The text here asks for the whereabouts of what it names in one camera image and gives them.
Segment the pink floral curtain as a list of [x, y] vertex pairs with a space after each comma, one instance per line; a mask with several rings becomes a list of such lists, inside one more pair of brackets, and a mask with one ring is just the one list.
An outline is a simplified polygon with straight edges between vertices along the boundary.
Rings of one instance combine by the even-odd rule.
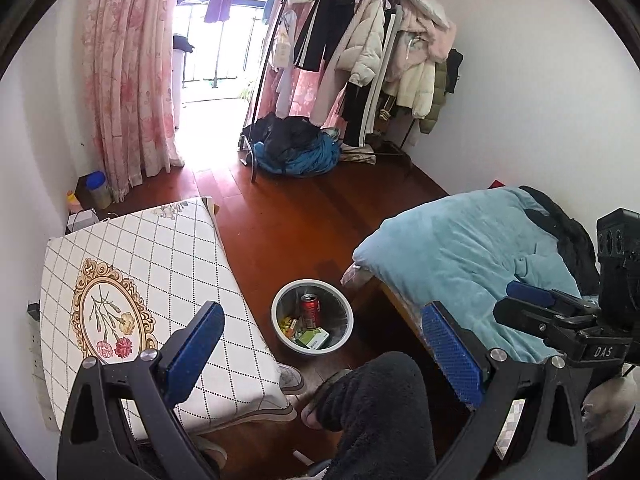
[[84, 0], [86, 98], [101, 170], [115, 202], [179, 167], [172, 98], [177, 0]]

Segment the grey slipper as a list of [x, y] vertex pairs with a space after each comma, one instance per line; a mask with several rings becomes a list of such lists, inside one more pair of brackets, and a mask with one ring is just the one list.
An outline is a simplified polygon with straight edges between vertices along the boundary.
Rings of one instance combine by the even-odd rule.
[[321, 429], [322, 426], [317, 419], [317, 408], [320, 402], [326, 397], [331, 388], [343, 377], [350, 374], [352, 370], [349, 368], [345, 368], [344, 370], [339, 370], [334, 373], [327, 380], [322, 382], [320, 387], [316, 390], [314, 395], [311, 397], [310, 401], [303, 408], [303, 411], [300, 413], [299, 418], [300, 421], [310, 429]]

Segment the black fuzzy trouser leg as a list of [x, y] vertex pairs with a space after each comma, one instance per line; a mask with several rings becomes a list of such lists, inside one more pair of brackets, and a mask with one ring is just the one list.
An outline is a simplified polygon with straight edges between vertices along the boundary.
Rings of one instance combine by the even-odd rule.
[[423, 376], [405, 353], [352, 370], [320, 402], [317, 419], [342, 435], [327, 479], [426, 479], [436, 467]]

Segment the blue lid plastic jar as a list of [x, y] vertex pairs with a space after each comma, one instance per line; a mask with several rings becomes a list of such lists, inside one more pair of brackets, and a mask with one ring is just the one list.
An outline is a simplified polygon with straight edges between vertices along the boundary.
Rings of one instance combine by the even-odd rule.
[[93, 171], [86, 177], [86, 188], [91, 195], [96, 208], [106, 209], [112, 203], [111, 192], [108, 189], [105, 174], [102, 171]]

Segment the light blue blanket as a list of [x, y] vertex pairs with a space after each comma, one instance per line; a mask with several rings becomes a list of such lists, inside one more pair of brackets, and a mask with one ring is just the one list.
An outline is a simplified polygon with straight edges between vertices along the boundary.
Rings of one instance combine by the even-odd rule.
[[496, 322], [506, 286], [521, 281], [578, 295], [558, 241], [526, 216], [541, 206], [521, 188], [493, 188], [447, 196], [386, 219], [352, 253], [416, 312], [439, 301], [486, 348], [536, 363], [553, 349]]

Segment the white checkered tablecloth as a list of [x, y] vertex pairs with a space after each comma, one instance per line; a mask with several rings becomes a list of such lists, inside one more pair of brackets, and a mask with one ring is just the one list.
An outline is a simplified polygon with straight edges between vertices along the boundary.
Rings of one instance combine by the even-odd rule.
[[83, 359], [132, 361], [160, 349], [207, 301], [224, 333], [190, 396], [175, 408], [186, 431], [296, 415], [280, 368], [232, 272], [217, 205], [192, 197], [52, 238], [40, 286], [43, 377], [60, 424]]

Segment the white sneaker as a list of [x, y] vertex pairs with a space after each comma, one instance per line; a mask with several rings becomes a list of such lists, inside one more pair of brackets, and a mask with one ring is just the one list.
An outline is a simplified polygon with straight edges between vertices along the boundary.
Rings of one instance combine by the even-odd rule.
[[297, 396], [305, 391], [305, 379], [303, 374], [295, 367], [278, 364], [279, 387], [288, 396]]

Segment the green white paper box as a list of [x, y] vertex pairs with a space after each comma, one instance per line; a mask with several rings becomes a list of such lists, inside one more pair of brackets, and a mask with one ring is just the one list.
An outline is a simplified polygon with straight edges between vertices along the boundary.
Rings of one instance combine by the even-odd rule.
[[310, 328], [299, 333], [295, 342], [308, 350], [320, 350], [330, 339], [330, 334], [322, 327]]

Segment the red soda can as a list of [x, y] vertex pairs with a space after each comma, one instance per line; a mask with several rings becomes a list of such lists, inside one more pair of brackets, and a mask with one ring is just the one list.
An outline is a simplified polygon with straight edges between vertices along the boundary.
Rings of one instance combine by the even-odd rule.
[[313, 292], [305, 292], [299, 297], [300, 312], [306, 329], [320, 326], [320, 300]]

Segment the black garment on bed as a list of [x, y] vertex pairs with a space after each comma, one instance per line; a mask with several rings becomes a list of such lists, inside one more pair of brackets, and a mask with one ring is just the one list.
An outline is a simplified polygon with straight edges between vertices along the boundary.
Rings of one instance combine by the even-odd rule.
[[598, 296], [600, 273], [596, 267], [596, 252], [586, 229], [570, 218], [548, 195], [526, 185], [522, 185], [521, 190], [544, 208], [544, 212], [528, 208], [526, 216], [538, 228], [556, 238], [556, 249], [572, 274], [580, 294]]

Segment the clothes rack with coats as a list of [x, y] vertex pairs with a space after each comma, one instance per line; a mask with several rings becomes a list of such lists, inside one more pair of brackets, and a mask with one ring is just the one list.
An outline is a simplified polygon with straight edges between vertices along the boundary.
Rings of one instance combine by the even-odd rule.
[[272, 1], [246, 126], [304, 116], [338, 141], [338, 162], [367, 164], [398, 110], [433, 129], [461, 62], [457, 26], [437, 0]]

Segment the white round trash bin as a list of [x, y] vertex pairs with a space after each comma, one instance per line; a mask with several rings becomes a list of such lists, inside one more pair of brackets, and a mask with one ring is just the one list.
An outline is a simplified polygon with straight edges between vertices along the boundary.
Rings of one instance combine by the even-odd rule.
[[354, 312], [346, 297], [324, 281], [296, 280], [274, 296], [271, 324], [278, 339], [301, 356], [326, 356], [352, 336]]

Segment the yellow cigarette box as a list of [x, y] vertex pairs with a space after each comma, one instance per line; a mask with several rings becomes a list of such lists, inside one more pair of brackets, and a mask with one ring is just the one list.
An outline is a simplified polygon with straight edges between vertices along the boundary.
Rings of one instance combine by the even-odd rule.
[[299, 332], [300, 319], [292, 318], [292, 316], [285, 316], [279, 321], [280, 331], [289, 340], [294, 340]]

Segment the blue and black clothes pile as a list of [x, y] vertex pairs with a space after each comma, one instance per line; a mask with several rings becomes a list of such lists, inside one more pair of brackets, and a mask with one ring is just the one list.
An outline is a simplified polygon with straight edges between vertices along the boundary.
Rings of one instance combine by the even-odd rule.
[[256, 166], [270, 174], [313, 177], [334, 169], [340, 144], [307, 117], [279, 118], [273, 113], [259, 118], [241, 133]]

